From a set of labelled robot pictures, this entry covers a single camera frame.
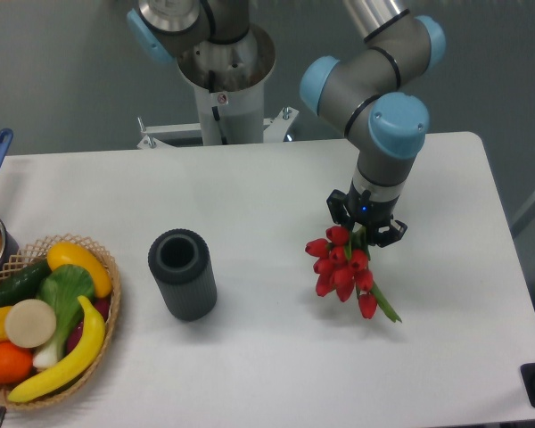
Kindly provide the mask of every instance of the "orange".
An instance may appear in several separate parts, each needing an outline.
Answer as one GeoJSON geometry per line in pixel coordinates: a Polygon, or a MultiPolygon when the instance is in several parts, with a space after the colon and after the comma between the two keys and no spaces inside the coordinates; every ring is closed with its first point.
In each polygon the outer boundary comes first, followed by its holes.
{"type": "Polygon", "coordinates": [[[0,343],[0,385],[19,383],[32,370],[32,353],[11,342],[0,343]]]}

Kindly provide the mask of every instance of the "red tulip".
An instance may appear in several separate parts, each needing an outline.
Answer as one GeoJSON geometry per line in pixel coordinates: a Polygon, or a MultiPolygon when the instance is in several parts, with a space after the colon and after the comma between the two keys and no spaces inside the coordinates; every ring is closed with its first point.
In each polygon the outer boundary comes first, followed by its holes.
{"type": "Polygon", "coordinates": [[[369,269],[355,273],[355,283],[361,292],[370,292],[373,288],[373,273],[369,269]]]}
{"type": "Polygon", "coordinates": [[[353,282],[353,272],[348,267],[340,267],[333,273],[333,285],[343,287],[353,282]]]}
{"type": "Polygon", "coordinates": [[[368,257],[366,256],[366,253],[359,249],[353,250],[349,260],[349,267],[354,272],[366,269],[368,267],[368,257]]]}
{"type": "Polygon", "coordinates": [[[340,301],[347,301],[355,290],[355,282],[351,279],[348,284],[337,285],[337,296],[340,301]]]}
{"type": "Polygon", "coordinates": [[[334,245],[344,245],[350,239],[350,232],[342,226],[329,227],[326,230],[327,239],[334,245]]]}
{"type": "Polygon", "coordinates": [[[305,246],[305,252],[309,256],[326,259],[329,257],[329,242],[325,238],[319,238],[315,241],[311,241],[305,246]]]}
{"type": "Polygon", "coordinates": [[[358,308],[363,318],[371,319],[376,312],[378,302],[373,294],[361,294],[358,298],[358,308]]]}
{"type": "Polygon", "coordinates": [[[344,265],[347,263],[347,256],[345,256],[345,247],[334,247],[329,252],[329,259],[335,264],[335,265],[344,265]]]}
{"type": "Polygon", "coordinates": [[[320,275],[317,279],[317,285],[315,286],[315,292],[317,296],[326,296],[329,292],[333,291],[333,285],[331,284],[329,275],[320,275]]]}
{"type": "Polygon", "coordinates": [[[329,259],[319,259],[313,265],[313,271],[318,275],[330,276],[335,269],[335,265],[329,259]]]}

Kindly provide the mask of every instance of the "floor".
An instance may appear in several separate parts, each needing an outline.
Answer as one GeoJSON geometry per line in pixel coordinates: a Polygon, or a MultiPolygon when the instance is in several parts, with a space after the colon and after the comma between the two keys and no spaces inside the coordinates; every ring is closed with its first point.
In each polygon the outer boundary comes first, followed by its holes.
{"type": "MultiPolygon", "coordinates": [[[[131,4],[0,1],[0,128],[16,134],[11,154],[134,149],[137,116],[146,126],[197,121],[176,66],[148,61],[128,31],[131,4]]],[[[448,49],[438,67],[402,90],[428,106],[431,132],[482,138],[511,219],[535,189],[535,1],[407,5],[444,28],[448,49]]],[[[298,88],[316,58],[349,59],[364,49],[342,1],[251,0],[251,18],[276,45],[266,115],[289,105],[301,111],[296,139],[339,137],[307,110],[298,88]]],[[[514,242],[535,307],[535,219],[514,242]]]]}

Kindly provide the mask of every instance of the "blue joint cap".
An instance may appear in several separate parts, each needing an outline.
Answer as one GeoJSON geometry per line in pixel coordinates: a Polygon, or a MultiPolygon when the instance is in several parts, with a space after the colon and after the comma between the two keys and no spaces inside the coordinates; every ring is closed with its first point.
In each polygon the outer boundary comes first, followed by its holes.
{"type": "Polygon", "coordinates": [[[131,10],[127,14],[127,25],[130,30],[133,31],[133,34],[135,34],[136,41],[153,61],[163,64],[173,61],[173,57],[144,24],[143,20],[136,14],[135,10],[131,10]]]}
{"type": "Polygon", "coordinates": [[[400,160],[416,157],[429,126],[430,115],[422,101],[401,92],[379,98],[368,117],[368,130],[376,146],[400,160]]]}
{"type": "Polygon", "coordinates": [[[416,19],[424,24],[430,36],[429,70],[444,57],[444,53],[446,53],[446,36],[442,27],[429,16],[417,16],[416,19]]]}
{"type": "Polygon", "coordinates": [[[319,100],[325,87],[325,82],[331,74],[334,66],[337,65],[339,60],[332,56],[324,56],[319,58],[311,65],[300,83],[300,97],[301,100],[309,107],[315,114],[319,113],[319,100]]]}

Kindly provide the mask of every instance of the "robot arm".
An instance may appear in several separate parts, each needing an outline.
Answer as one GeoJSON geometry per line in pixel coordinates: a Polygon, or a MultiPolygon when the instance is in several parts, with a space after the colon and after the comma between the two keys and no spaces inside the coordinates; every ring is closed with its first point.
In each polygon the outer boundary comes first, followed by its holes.
{"type": "Polygon", "coordinates": [[[344,0],[367,49],[349,62],[315,61],[300,95],[320,118],[359,149],[348,194],[333,191],[333,221],[366,227],[369,243],[386,246],[407,230],[392,216],[429,127],[417,98],[397,91],[440,61],[446,40],[428,17],[412,16],[401,0],[344,0]]]}

